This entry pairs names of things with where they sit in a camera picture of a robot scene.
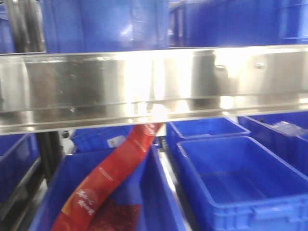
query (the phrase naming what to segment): blue plastic crate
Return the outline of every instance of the blue plastic crate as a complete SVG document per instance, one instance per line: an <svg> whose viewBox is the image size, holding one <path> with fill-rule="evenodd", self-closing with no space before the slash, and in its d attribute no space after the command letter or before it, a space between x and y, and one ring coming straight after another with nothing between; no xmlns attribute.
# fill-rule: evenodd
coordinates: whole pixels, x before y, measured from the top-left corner
<svg viewBox="0 0 308 231"><path fill-rule="evenodd" d="M298 160L301 154L298 152L296 136L281 132L273 125L285 121L308 129L308 112L239 116L238 121L240 125L251 131L252 138L291 165L302 169Z"/></svg>
<svg viewBox="0 0 308 231"><path fill-rule="evenodd" d="M32 222L30 231L49 231L65 201L113 149L66 156ZM146 159L109 196L116 204L140 204L137 231L185 231L180 210L152 146Z"/></svg>
<svg viewBox="0 0 308 231"><path fill-rule="evenodd" d="M308 43L308 1L281 0L280 44Z"/></svg>
<svg viewBox="0 0 308 231"><path fill-rule="evenodd" d="M8 199L38 155L34 134L0 136L0 201Z"/></svg>
<svg viewBox="0 0 308 231"><path fill-rule="evenodd" d="M73 133L71 140L78 152L115 148L125 140L132 128L133 125L78 129Z"/></svg>
<svg viewBox="0 0 308 231"><path fill-rule="evenodd" d="M184 0L170 21L172 46L308 42L307 0Z"/></svg>
<svg viewBox="0 0 308 231"><path fill-rule="evenodd" d="M176 154L177 143L199 139L248 136L250 131L229 118L210 118L166 123L166 142L171 154Z"/></svg>
<svg viewBox="0 0 308 231"><path fill-rule="evenodd" d="M47 52L168 47L168 0L40 0Z"/></svg>
<svg viewBox="0 0 308 231"><path fill-rule="evenodd" d="M14 53L14 41L4 3L0 4L0 53Z"/></svg>
<svg viewBox="0 0 308 231"><path fill-rule="evenodd" d="M308 178L252 138L179 148L180 181L201 230L307 230Z"/></svg>

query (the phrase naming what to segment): metal pole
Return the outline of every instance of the metal pole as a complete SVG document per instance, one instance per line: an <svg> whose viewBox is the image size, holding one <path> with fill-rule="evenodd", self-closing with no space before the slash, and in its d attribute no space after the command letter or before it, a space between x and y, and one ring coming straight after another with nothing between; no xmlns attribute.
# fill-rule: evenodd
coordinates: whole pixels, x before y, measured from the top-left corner
<svg viewBox="0 0 308 231"><path fill-rule="evenodd" d="M52 156L54 160L54 170L56 170L63 156L63 148L60 142L59 132L49 132L49 138L51 141Z"/></svg>
<svg viewBox="0 0 308 231"><path fill-rule="evenodd" d="M51 142L48 132L41 132L36 134L38 140L38 147L40 150L40 156L42 160L42 166L44 168L44 174L46 178L47 185L52 179L54 172L54 162L51 151Z"/></svg>
<svg viewBox="0 0 308 231"><path fill-rule="evenodd" d="M4 0L17 53L45 51L39 3Z"/></svg>

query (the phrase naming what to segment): snack package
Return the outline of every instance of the snack package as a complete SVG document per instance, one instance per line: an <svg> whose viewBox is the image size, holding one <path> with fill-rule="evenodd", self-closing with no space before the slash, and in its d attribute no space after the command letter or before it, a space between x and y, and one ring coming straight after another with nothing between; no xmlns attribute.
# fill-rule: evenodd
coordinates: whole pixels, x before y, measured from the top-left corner
<svg viewBox="0 0 308 231"><path fill-rule="evenodd" d="M145 158L162 123L135 125L127 139L80 183L52 231L86 231L107 197Z"/></svg>

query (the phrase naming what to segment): crate handle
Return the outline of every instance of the crate handle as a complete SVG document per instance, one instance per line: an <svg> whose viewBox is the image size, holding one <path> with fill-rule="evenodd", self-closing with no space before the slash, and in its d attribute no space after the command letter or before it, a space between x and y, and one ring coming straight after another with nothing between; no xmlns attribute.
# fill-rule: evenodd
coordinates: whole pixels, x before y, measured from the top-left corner
<svg viewBox="0 0 308 231"><path fill-rule="evenodd" d="M255 218L257 220L265 220L272 218L293 217L294 208L290 205L277 205L255 208Z"/></svg>

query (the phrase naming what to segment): shelf rail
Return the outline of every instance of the shelf rail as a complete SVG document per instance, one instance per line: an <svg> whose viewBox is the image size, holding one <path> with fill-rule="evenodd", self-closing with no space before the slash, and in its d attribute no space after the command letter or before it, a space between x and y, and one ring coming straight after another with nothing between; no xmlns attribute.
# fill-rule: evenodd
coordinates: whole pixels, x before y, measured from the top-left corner
<svg viewBox="0 0 308 231"><path fill-rule="evenodd" d="M308 45L0 55L0 132L308 110Z"/></svg>

